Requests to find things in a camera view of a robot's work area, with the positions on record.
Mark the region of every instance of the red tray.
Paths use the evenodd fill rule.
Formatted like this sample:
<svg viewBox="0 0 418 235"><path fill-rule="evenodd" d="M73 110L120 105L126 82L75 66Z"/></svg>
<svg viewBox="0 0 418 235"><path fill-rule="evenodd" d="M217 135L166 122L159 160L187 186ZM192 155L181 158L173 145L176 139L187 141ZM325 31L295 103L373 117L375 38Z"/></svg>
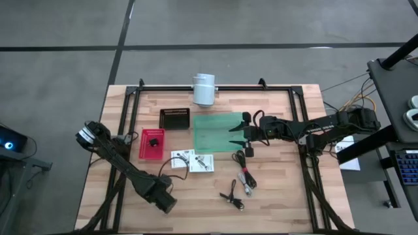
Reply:
<svg viewBox="0 0 418 235"><path fill-rule="evenodd" d="M151 147L150 140L156 138L158 145ZM139 146L139 159L161 160L164 154L164 129L143 129Z"/></svg>

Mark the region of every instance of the keyboard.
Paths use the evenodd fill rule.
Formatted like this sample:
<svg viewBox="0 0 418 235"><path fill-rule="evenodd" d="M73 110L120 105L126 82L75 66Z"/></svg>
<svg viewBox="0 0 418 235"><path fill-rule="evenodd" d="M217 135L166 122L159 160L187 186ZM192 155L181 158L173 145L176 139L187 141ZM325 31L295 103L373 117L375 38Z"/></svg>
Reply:
<svg viewBox="0 0 418 235"><path fill-rule="evenodd" d="M396 161L404 185L418 185L418 150L396 152Z"/></svg>

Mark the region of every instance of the black basket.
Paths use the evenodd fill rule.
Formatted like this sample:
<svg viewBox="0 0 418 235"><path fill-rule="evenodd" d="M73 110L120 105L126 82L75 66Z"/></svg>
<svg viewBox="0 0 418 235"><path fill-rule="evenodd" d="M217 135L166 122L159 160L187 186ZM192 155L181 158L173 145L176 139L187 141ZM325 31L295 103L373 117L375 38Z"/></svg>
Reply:
<svg viewBox="0 0 418 235"><path fill-rule="evenodd" d="M190 127L190 108L169 108L159 111L159 128L185 130Z"/></svg>

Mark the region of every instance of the white cylinder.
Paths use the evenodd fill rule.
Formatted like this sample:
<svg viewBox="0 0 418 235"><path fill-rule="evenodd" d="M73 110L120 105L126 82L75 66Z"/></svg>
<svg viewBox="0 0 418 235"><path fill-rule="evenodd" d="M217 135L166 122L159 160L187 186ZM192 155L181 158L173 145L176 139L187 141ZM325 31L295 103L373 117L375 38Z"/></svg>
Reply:
<svg viewBox="0 0 418 235"><path fill-rule="evenodd" d="M215 103L215 76L196 74L193 77L193 102L200 106L211 106Z"/></svg>

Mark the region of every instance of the paper card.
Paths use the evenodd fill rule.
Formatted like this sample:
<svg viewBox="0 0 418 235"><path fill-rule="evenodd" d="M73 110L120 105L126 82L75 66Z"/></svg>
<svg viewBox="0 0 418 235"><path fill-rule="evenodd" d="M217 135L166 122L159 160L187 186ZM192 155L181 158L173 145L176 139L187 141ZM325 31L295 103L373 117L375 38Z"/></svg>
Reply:
<svg viewBox="0 0 418 235"><path fill-rule="evenodd" d="M189 150L179 150L179 151L172 151L171 152L171 157L182 157L184 158L187 162L189 162L191 156L195 155L195 150L194 149L189 149ZM171 168L181 168L181 167L186 167L187 165L184 163L184 161L182 161L181 159L173 159L171 160Z"/></svg>
<svg viewBox="0 0 418 235"><path fill-rule="evenodd" d="M338 142L335 145L335 152L338 153L339 151L345 149L346 147L348 147L352 144L354 144L353 136L347 136L341 142ZM344 164L341 164L340 169L342 169L342 170L360 170L359 160L356 158L356 159L348 161Z"/></svg>
<svg viewBox="0 0 418 235"><path fill-rule="evenodd" d="M212 154L190 156L190 172L213 172L214 170L214 156Z"/></svg>

